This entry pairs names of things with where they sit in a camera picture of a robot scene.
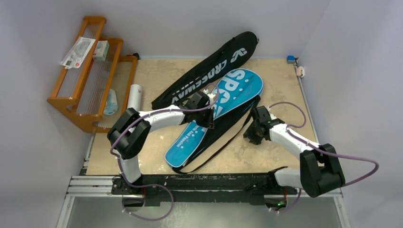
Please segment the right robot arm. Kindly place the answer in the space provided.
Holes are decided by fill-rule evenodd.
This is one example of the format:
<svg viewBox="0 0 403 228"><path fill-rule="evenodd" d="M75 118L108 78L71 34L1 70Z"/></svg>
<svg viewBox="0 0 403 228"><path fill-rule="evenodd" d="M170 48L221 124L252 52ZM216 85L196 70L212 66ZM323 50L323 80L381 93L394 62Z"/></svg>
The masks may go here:
<svg viewBox="0 0 403 228"><path fill-rule="evenodd" d="M270 192L279 193L285 187L293 187L315 198L344 186L344 173L332 145L320 145L302 137L284 121L272 117L264 106L252 108L250 116L253 121L244 138L254 145L263 140L275 142L299 160L299 169L284 166L269 171Z"/></svg>

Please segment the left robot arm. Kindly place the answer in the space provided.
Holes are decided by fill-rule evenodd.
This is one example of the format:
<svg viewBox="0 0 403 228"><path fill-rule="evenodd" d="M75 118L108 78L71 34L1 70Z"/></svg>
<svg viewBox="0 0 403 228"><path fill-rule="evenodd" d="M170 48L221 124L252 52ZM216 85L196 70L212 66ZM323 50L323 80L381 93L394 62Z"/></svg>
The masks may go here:
<svg viewBox="0 0 403 228"><path fill-rule="evenodd" d="M218 97L217 93L196 92L185 104L173 104L149 112L139 112L134 108L124 111L107 133L107 139L111 144L110 153L117 158L124 179L123 188L129 194L137 194L142 187L138 154L149 133L191 122L212 128L213 105Z"/></svg>

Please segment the white shuttlecock tube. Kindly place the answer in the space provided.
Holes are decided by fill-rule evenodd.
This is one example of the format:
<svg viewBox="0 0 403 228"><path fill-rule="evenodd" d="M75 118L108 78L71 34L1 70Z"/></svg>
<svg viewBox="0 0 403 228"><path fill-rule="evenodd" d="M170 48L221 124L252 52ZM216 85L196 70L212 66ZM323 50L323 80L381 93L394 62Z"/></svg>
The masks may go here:
<svg viewBox="0 0 403 228"><path fill-rule="evenodd" d="M136 111L140 111L142 94L143 94L142 86L138 84L132 84L129 90L127 108L133 108Z"/></svg>

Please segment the blue racket bag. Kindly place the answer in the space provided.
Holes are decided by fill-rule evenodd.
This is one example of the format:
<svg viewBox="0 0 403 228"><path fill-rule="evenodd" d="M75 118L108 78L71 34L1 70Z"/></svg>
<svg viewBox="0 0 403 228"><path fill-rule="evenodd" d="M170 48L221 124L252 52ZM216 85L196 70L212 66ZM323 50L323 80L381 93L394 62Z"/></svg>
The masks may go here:
<svg viewBox="0 0 403 228"><path fill-rule="evenodd" d="M175 173L196 159L221 138L249 109L259 102L262 78L248 69L235 69L218 82L218 101L214 104L214 128L189 123L165 153L165 161Z"/></svg>

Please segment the black Crossway racket bag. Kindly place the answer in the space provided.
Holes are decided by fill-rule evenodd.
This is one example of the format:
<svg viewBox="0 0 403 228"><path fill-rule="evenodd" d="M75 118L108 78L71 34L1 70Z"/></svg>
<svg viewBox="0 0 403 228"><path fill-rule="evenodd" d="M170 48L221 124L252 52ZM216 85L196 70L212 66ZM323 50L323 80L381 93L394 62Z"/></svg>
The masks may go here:
<svg viewBox="0 0 403 228"><path fill-rule="evenodd" d="M183 102L207 84L240 68L251 58L258 42L258 37L251 31L242 32L233 37L154 99L151 102L152 109L162 109L176 102Z"/></svg>

